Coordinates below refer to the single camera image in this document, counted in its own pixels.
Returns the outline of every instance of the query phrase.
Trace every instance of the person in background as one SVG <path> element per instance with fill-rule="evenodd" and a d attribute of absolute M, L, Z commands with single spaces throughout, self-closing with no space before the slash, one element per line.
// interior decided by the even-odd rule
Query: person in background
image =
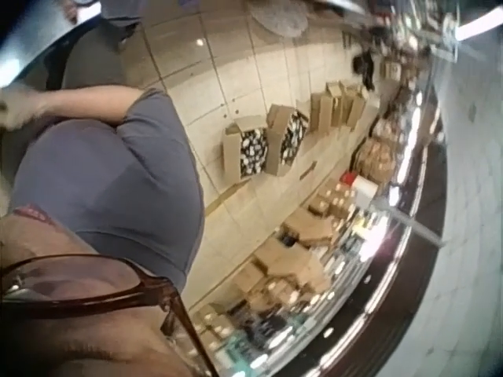
<path fill-rule="evenodd" d="M 367 49 L 362 54 L 363 60 L 363 85 L 369 92 L 373 92 L 376 88 L 373 83 L 374 76 L 374 61 L 370 49 Z"/>
<path fill-rule="evenodd" d="M 90 3 L 95 1 L 58 0 L 61 11 L 68 21 L 77 21 L 79 3 Z M 106 25 L 101 29 L 106 29 L 106 38 L 111 49 L 119 53 L 124 48 L 127 40 L 133 36 L 136 28 L 141 22 L 141 17 L 145 11 L 146 0 L 101 0 L 101 19 L 90 22 L 90 27 L 96 24 Z M 46 89 L 59 90 L 63 83 L 63 74 L 66 61 L 73 46 L 82 38 L 82 32 L 74 31 L 65 40 L 58 42 L 44 58 L 44 65 L 47 70 Z"/>
<path fill-rule="evenodd" d="M 0 368 L 215 375 L 207 357 L 193 367 L 173 330 L 195 334 L 179 295 L 204 230 L 195 159 L 172 100 L 126 85 L 109 33 L 100 20 L 72 47 L 62 90 L 0 89 L 0 171 L 12 178 Z"/>

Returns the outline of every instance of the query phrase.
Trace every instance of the beige floor tile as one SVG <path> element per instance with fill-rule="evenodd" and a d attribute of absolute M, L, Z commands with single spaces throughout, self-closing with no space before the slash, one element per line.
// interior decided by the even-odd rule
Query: beige floor tile
<path fill-rule="evenodd" d="M 176 20 L 184 16 L 195 14 L 197 10 L 196 6 L 181 7 L 178 2 L 151 0 L 146 6 L 142 23 L 145 28 L 148 28 L 166 21 Z"/>
<path fill-rule="evenodd" d="M 227 57 L 252 49 L 245 13 L 219 10 L 202 15 L 213 57 Z"/>
<path fill-rule="evenodd" d="M 187 16 L 145 29 L 162 77 L 210 58 L 199 16 Z"/>
<path fill-rule="evenodd" d="M 263 86 L 266 86 L 271 80 L 288 77 L 285 48 L 282 43 L 256 47 L 255 59 Z"/>
<path fill-rule="evenodd" d="M 261 89 L 254 90 L 227 104 L 231 118 L 236 119 L 242 116 L 266 115 L 266 106 Z"/>
<path fill-rule="evenodd" d="M 213 64 L 208 60 L 164 79 L 184 125 L 224 105 Z"/>
<path fill-rule="evenodd" d="M 207 207 L 218 199 L 218 192 L 207 175 L 206 170 L 199 170 L 199 181 L 204 192 L 204 206 Z"/>
<path fill-rule="evenodd" d="M 310 99 L 309 73 L 297 76 L 289 76 L 292 103 L 296 101 L 308 101 Z"/>
<path fill-rule="evenodd" d="M 248 26 L 250 29 L 251 42 L 256 49 L 264 46 L 282 44 L 284 41 L 282 37 L 265 29 L 251 16 L 248 17 Z"/>
<path fill-rule="evenodd" d="M 240 226 L 232 218 L 225 206 L 218 207 L 206 217 L 204 238 L 210 243 L 215 252 L 228 259 L 231 259 L 229 255 L 240 247 L 245 240 Z"/>
<path fill-rule="evenodd" d="M 233 216 L 240 213 L 240 211 L 248 207 L 250 202 L 256 199 L 256 192 L 253 184 L 248 181 L 245 185 L 240 187 L 229 199 L 226 200 L 225 205 L 229 213 Z"/>
<path fill-rule="evenodd" d="M 327 85 L 327 80 L 325 78 L 325 67 L 316 68 L 309 71 L 309 81 L 311 93 L 324 92 Z"/>
<path fill-rule="evenodd" d="M 230 124 L 227 107 L 222 106 L 186 127 L 189 139 L 203 166 L 222 157 L 222 135 Z"/>
<path fill-rule="evenodd" d="M 160 79 L 142 31 L 137 32 L 127 41 L 126 49 L 121 56 L 129 85 L 145 88 Z"/>
<path fill-rule="evenodd" d="M 285 56 L 288 75 L 294 77 L 309 71 L 309 57 L 307 45 L 296 45 L 293 42 L 285 43 Z"/>
<path fill-rule="evenodd" d="M 209 246 L 202 246 L 200 249 L 183 290 L 182 298 L 188 307 L 199 301 L 232 271 L 229 261 L 220 254 L 214 251 L 210 251 L 209 254 L 205 251 L 201 254 L 202 250 L 208 248 Z"/>
<path fill-rule="evenodd" d="M 259 72 L 251 50 L 217 57 L 215 66 L 228 103 L 260 88 Z"/>
<path fill-rule="evenodd" d="M 146 89 L 157 89 L 166 92 L 166 88 L 164 87 L 164 83 L 162 80 L 154 82 L 152 85 L 147 86 Z"/>
<path fill-rule="evenodd" d="M 223 194 L 231 186 L 227 183 L 224 176 L 223 158 L 216 159 L 209 163 L 206 166 L 206 171 L 219 195 Z"/>
<path fill-rule="evenodd" d="M 199 9 L 203 13 L 215 10 L 244 11 L 244 2 L 242 0 L 200 0 Z"/>
<path fill-rule="evenodd" d="M 317 68 L 325 66 L 324 46 L 322 43 L 311 43 L 307 45 L 307 58 L 309 61 L 309 70 L 312 71 Z"/>
<path fill-rule="evenodd" d="M 262 90 L 267 108 L 270 108 L 272 104 L 295 105 L 292 102 L 290 82 L 287 77 L 270 80 L 267 84 L 263 84 Z"/>

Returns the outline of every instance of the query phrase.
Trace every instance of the fluorescent light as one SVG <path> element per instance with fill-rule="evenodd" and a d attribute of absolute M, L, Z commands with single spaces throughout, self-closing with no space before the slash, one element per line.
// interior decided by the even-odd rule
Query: fluorescent light
<path fill-rule="evenodd" d="M 316 302 L 318 302 L 318 301 L 319 301 L 319 299 L 320 299 L 320 295 L 315 295 L 315 296 L 311 299 L 310 304 L 311 304 L 311 305 L 316 304 Z"/>
<path fill-rule="evenodd" d="M 416 104 L 417 106 L 421 106 L 423 104 L 423 94 L 421 92 L 416 94 Z"/>
<path fill-rule="evenodd" d="M 259 357 L 257 357 L 256 359 L 254 359 L 251 363 L 250 363 L 250 367 L 251 369 L 257 369 L 257 368 L 260 368 L 262 367 L 266 361 L 269 359 L 269 356 L 266 355 L 265 353 L 260 355 Z"/>
<path fill-rule="evenodd" d="M 346 262 L 342 261 L 336 268 L 336 271 L 334 272 L 334 274 L 337 276 L 339 275 L 341 272 L 343 272 L 343 269 L 344 269 L 344 266 L 346 265 Z"/>
<path fill-rule="evenodd" d="M 323 338 L 327 339 L 333 333 L 333 328 L 327 328 L 323 333 Z"/>
<path fill-rule="evenodd" d="M 18 59 L 8 59 L 0 65 L 0 88 L 12 84 L 21 73 L 21 65 Z"/>
<path fill-rule="evenodd" d="M 464 41 L 465 39 L 494 29 L 501 24 L 503 24 L 503 7 L 498 6 L 476 20 L 458 27 L 454 34 L 457 41 Z"/>
<path fill-rule="evenodd" d="M 278 335 L 276 335 L 273 340 L 269 343 L 269 349 L 273 349 L 278 347 L 282 342 L 290 335 L 290 333 L 293 331 L 293 327 L 290 326 L 286 330 L 282 331 Z"/>

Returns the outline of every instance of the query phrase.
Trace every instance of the skin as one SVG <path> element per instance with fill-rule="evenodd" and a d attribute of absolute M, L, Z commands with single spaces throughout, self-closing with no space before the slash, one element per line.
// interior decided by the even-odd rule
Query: skin
<path fill-rule="evenodd" d="M 0 219 L 0 241 L 2 268 L 34 256 L 95 253 L 58 224 L 19 214 Z M 65 290 L 79 289 L 99 295 L 110 291 L 113 281 L 63 284 L 56 292 L 64 296 Z M 2 342 L 11 351 L 9 360 L 25 361 L 11 365 L 21 375 L 29 365 L 50 377 L 189 377 L 190 370 L 160 331 L 164 316 L 160 308 L 149 307 L 63 320 L 4 321 Z"/>

